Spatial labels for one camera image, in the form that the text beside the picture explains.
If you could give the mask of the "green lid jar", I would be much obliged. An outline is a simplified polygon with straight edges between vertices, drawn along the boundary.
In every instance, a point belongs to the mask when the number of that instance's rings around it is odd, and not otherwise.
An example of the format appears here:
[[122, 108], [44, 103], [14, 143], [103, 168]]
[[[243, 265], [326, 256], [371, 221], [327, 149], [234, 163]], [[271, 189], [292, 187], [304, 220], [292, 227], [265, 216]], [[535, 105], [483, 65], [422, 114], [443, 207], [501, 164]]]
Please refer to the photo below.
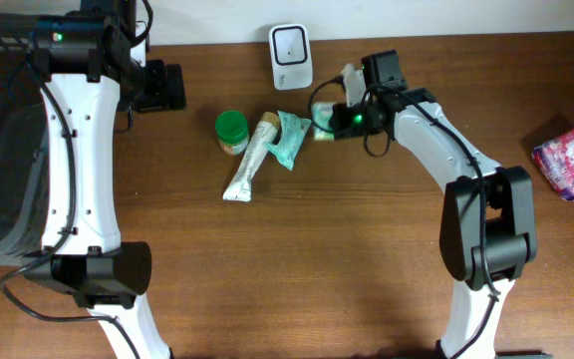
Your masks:
[[229, 155], [245, 152], [249, 143], [249, 128], [244, 115], [238, 111], [225, 111], [215, 122], [215, 130], [221, 148]]

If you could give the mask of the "teal pouch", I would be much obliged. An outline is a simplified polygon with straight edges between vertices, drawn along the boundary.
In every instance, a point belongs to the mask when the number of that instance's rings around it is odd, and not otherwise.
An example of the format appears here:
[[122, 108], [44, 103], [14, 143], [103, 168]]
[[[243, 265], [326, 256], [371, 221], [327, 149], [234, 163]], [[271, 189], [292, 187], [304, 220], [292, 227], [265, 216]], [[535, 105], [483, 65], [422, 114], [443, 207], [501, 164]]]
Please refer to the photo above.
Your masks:
[[278, 117], [281, 125], [280, 140], [277, 144], [265, 144], [265, 148], [283, 167], [292, 171], [312, 121], [282, 111], [278, 112]]

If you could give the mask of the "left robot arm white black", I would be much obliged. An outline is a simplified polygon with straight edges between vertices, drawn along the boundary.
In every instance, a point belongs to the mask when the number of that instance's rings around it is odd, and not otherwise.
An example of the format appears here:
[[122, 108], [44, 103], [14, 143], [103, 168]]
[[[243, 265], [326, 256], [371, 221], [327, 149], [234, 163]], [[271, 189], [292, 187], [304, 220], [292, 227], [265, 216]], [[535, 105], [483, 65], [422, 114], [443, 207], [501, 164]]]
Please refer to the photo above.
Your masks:
[[137, 1], [85, 1], [31, 28], [26, 66], [44, 100], [49, 140], [49, 200], [37, 251], [18, 274], [84, 309], [120, 358], [168, 358], [146, 292], [151, 251], [125, 242], [113, 190], [118, 112], [181, 110], [177, 65], [146, 58], [149, 25]]

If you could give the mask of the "green white pocket tissue pack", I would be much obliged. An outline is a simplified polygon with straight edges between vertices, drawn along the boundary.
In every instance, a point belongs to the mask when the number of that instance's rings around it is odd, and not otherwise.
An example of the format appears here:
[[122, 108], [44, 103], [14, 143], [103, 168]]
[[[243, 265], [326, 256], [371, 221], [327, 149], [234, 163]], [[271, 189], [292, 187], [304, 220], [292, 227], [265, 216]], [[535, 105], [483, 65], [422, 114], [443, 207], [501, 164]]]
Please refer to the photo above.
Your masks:
[[315, 141], [334, 141], [334, 131], [331, 129], [330, 121], [333, 115], [331, 102], [317, 102], [312, 106], [313, 116], [313, 139]]

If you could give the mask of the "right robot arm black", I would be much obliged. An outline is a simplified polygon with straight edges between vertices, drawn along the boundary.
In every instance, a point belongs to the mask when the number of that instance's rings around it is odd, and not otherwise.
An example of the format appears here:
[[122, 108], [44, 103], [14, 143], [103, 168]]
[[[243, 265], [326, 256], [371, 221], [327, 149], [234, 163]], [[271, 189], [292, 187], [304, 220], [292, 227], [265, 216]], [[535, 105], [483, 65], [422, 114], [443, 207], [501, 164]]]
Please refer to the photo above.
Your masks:
[[537, 252], [532, 180], [477, 149], [425, 88], [410, 89], [396, 51], [346, 65], [335, 78], [346, 99], [327, 123], [336, 138], [380, 133], [407, 149], [443, 193], [441, 260], [453, 280], [437, 358], [494, 358], [506, 297]]

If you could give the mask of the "white tube package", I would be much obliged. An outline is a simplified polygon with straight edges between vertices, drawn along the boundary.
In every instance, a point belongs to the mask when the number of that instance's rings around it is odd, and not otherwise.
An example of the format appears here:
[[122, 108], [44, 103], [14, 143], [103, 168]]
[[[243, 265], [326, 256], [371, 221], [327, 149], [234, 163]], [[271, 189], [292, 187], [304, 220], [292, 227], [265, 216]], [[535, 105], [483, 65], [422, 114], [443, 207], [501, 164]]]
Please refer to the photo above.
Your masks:
[[252, 180], [268, 153], [266, 145], [274, 142], [279, 129], [278, 115], [265, 112], [256, 126], [236, 174], [223, 193], [223, 200], [251, 201]]

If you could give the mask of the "white barcode scanner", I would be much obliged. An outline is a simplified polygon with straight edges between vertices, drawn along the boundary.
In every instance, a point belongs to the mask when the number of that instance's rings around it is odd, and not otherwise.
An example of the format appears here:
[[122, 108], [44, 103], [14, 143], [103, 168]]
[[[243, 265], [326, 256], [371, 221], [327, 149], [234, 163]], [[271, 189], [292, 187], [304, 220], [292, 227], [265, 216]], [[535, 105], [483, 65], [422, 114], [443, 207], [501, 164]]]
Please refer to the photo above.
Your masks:
[[313, 82], [309, 34], [302, 24], [273, 26], [268, 33], [273, 83], [276, 90], [308, 88]]

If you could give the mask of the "grey plastic basket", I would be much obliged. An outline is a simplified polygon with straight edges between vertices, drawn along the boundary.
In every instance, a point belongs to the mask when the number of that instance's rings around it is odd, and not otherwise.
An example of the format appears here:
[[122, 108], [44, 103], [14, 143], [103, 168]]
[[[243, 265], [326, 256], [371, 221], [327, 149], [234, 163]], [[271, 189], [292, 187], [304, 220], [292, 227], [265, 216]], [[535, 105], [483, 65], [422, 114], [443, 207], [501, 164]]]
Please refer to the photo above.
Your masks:
[[0, 265], [38, 249], [47, 220], [47, 118], [26, 63], [36, 22], [0, 14]]

